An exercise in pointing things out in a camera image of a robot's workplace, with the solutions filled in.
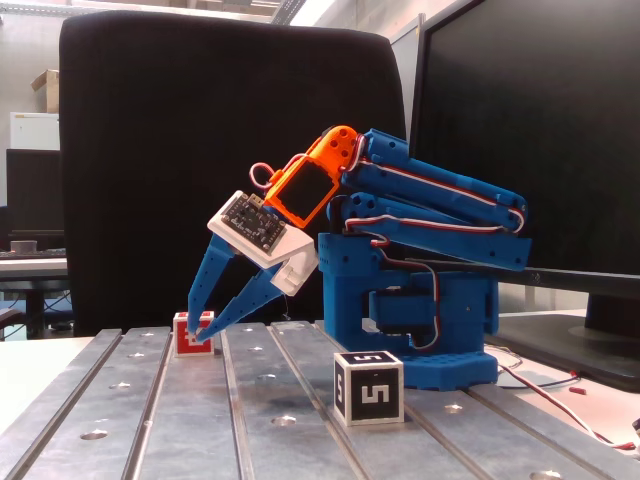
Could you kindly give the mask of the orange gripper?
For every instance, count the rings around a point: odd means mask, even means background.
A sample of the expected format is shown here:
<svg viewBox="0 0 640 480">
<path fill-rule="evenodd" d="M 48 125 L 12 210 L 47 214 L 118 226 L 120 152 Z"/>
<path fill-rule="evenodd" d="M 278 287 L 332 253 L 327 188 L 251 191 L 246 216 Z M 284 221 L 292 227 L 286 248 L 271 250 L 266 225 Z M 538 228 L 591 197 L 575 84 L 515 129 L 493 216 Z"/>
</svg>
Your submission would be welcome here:
<svg viewBox="0 0 640 480">
<path fill-rule="evenodd" d="M 355 158 L 358 136 L 345 125 L 329 129 L 275 171 L 264 205 L 292 224 L 309 224 L 338 191 L 342 173 Z"/>
</svg>

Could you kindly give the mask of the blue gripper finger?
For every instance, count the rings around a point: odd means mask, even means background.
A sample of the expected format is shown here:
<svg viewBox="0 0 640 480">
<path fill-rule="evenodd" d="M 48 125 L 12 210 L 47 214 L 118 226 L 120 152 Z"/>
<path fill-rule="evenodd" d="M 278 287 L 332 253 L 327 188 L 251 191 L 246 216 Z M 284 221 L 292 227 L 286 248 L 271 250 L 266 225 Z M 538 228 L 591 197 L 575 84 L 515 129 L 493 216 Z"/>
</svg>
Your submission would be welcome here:
<svg viewBox="0 0 640 480">
<path fill-rule="evenodd" d="M 213 335 L 283 295 L 283 292 L 272 283 L 276 271 L 277 268 L 261 270 L 252 277 L 241 292 L 230 300 L 222 312 L 206 328 L 197 333 L 197 341 L 208 340 Z"/>
<path fill-rule="evenodd" d="M 213 234 L 188 294 L 187 330 L 198 343 L 203 343 L 224 328 L 224 309 L 219 309 L 207 327 L 201 327 L 200 318 L 209 297 L 220 280 L 229 261 L 235 256 L 231 245 Z"/>
</svg>

